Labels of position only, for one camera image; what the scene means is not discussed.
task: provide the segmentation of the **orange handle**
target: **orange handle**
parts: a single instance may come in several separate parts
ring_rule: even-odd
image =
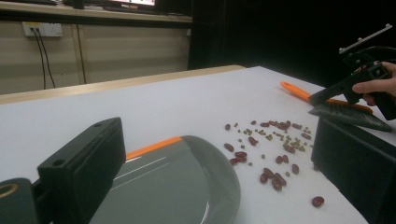
[[[309,94],[308,92],[301,90],[300,88],[290,84],[289,82],[282,81],[282,82],[280,82],[280,85],[283,88],[285,88],[286,90],[288,90],[291,93],[293,93],[295,96],[297,96],[300,99],[303,99],[304,101],[306,101],[309,104],[311,104],[309,102],[309,98],[308,98],[311,94]],[[355,108],[360,109],[360,110],[365,110],[365,111],[369,112],[370,114],[373,114],[373,110],[370,107],[365,106],[365,105],[350,105],[348,102],[340,101],[340,100],[334,100],[334,99],[329,99],[329,100],[327,100],[327,102],[328,103],[333,103],[333,104],[338,104],[338,105],[352,106],[352,107],[355,107]]]

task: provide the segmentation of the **screen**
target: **screen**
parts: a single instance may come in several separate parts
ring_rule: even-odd
[[[115,2],[138,4],[146,6],[155,6],[155,0],[114,0]]]

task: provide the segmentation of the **pistol grip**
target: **pistol grip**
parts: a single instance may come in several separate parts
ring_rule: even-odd
[[[396,104],[386,92],[373,92],[375,104],[386,120],[396,119]]]

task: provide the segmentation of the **bristles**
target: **bristles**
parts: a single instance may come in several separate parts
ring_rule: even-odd
[[[358,125],[382,132],[392,132],[392,128],[381,119],[367,111],[359,110],[348,105],[323,103],[314,106],[308,113],[324,119],[334,119],[347,124]]]

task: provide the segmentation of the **white table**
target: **white table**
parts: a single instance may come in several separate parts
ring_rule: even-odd
[[[312,106],[282,89],[279,82],[288,81],[312,93],[322,88],[262,67],[235,68],[238,70],[19,103],[10,103],[10,97],[4,97],[8,104],[0,105],[0,181],[12,177],[36,180],[37,165],[69,140],[97,121],[121,117],[128,151],[173,136],[195,135],[232,158],[223,144],[233,144],[239,150],[241,138],[246,149],[240,150],[248,153],[252,165],[240,163],[234,167],[242,190],[237,224],[367,223],[338,189],[313,169],[313,140],[304,140],[302,131],[291,128],[288,132],[290,137],[307,142],[306,151],[295,154],[288,154],[274,134],[268,141],[253,133],[259,144],[252,147],[247,136],[237,131],[264,129],[252,126],[252,120],[290,120],[308,127],[315,136],[318,117],[307,113]],[[230,131],[224,130],[227,123],[232,125]],[[265,131],[282,133],[276,128]],[[275,157],[283,154],[289,155],[290,163],[276,164]],[[300,173],[285,177],[288,185],[281,192],[270,183],[260,183],[263,167],[284,175],[292,163],[300,166]],[[310,202],[317,195],[326,201],[320,208]]]

